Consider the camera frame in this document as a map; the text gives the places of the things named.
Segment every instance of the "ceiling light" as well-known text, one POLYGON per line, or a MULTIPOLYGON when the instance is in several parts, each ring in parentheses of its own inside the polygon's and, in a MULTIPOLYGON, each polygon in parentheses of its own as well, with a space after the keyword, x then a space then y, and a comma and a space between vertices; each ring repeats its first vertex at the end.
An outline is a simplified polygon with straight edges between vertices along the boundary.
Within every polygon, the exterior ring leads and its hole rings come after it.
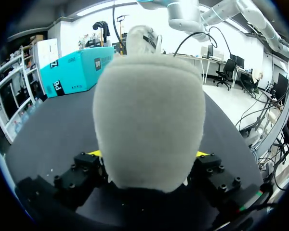
MULTIPOLYGON (((132 2, 136 2, 136 0, 116 0, 116 5, 125 4, 125 3, 132 3, 132 2)), ((86 14, 89 14, 89 13, 92 13, 92 12, 95 12, 95 11, 99 11, 99 10, 102 10, 104 8, 113 6, 113 4, 114 4, 113 1, 108 1, 108 2, 105 2, 105 3, 102 3, 102 4, 98 4, 98 5, 92 6, 92 7, 88 8, 88 9, 85 9, 85 10, 77 13, 76 15, 77 16, 84 16, 86 14)))
POLYGON ((232 19, 228 18, 225 20, 227 23, 233 25, 236 29, 238 29, 239 31, 243 32, 243 33, 248 33, 248 30, 246 30, 244 27, 240 26, 238 23, 236 23, 235 21, 233 21, 232 19))

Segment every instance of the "metal shelving unit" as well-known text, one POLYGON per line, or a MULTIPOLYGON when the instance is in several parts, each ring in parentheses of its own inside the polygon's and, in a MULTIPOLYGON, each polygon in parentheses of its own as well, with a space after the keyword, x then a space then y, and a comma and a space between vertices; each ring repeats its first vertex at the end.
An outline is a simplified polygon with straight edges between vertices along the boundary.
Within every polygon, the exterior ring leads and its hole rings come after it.
POLYGON ((11 92, 15 101, 15 105, 17 106, 17 110, 16 112, 9 118, 5 108, 4 108, 4 102, 2 100, 1 94, 0 94, 0 127, 3 131, 3 133, 5 134, 5 137, 7 138, 7 140, 9 141, 10 144, 12 144, 12 142, 14 141, 15 137, 16 137, 16 133, 13 129, 13 122, 15 120, 20 120, 20 116, 19 113, 21 111, 24 110, 25 106, 28 105, 30 102, 32 102, 33 105, 35 105, 35 99, 31 90, 31 85, 28 79, 28 75, 33 74, 34 72, 37 73, 38 75, 38 79, 39 81, 41 81, 40 78, 40 74, 39 74, 39 70, 37 67, 27 71, 26 70, 26 65, 25 65, 25 61, 26 60, 30 60, 33 59, 33 63, 35 63, 34 60, 34 54, 28 56, 28 57, 24 57, 24 51, 33 48, 34 43, 31 43, 28 46, 22 46, 20 47, 20 51, 21 54, 14 57, 13 59, 11 59, 9 62, 7 62, 6 64, 4 64, 2 67, 0 67, 0 73, 3 73, 4 71, 6 71, 9 67, 11 67, 14 63, 18 62, 19 60, 21 60, 20 62, 20 66, 17 67, 16 69, 14 69, 13 71, 11 71, 8 76, 6 76, 1 82, 0 82, 0 90, 3 89, 4 87, 10 87, 11 88, 11 92), (16 73, 21 73, 24 76, 24 85, 26 87, 26 90, 29 94, 29 98, 27 98, 21 105, 19 105, 18 101, 17 101, 17 94, 15 94, 14 89, 13 89, 13 84, 10 83, 8 85, 9 82, 11 82, 11 80, 15 77, 16 73))

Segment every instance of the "white plush toy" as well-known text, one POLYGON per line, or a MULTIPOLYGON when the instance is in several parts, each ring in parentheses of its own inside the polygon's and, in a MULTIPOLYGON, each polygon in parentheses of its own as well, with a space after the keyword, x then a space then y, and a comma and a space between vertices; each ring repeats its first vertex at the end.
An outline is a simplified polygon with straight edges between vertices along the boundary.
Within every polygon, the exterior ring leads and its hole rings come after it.
POLYGON ((203 135, 199 72, 166 55, 115 58, 93 100, 99 148, 119 188, 169 193, 186 180, 203 135))

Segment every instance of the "teal box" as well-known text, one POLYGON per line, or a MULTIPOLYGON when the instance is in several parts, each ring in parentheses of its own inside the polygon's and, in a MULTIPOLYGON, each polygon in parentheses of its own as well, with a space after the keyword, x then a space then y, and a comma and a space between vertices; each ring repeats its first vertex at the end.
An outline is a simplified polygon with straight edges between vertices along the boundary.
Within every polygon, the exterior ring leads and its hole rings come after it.
POLYGON ((47 97, 86 91, 98 81, 112 60, 113 47, 95 47, 68 54, 41 69, 47 97))

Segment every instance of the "ceiling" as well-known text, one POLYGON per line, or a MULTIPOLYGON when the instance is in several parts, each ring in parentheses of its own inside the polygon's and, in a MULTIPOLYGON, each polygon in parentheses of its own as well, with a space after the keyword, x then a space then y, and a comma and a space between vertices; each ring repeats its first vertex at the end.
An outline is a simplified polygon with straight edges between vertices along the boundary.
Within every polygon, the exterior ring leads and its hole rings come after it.
MULTIPOLYGON (((47 30, 47 27, 54 23, 60 17, 75 17, 75 13, 84 8, 88 8, 98 2, 105 0, 35 0, 31 7, 28 8, 24 16, 15 22, 9 32, 9 36, 27 31, 26 34, 34 32, 33 29, 41 28, 39 31, 47 30)), ((213 6, 221 0, 199 0, 206 6, 213 6)), ((253 0, 258 8, 263 12, 264 16, 271 22, 275 30, 283 39, 289 42, 289 30, 286 24, 278 17, 275 8, 270 7, 267 1, 253 0)), ((245 18, 238 14, 233 19, 249 32, 253 32, 247 25, 245 18)))

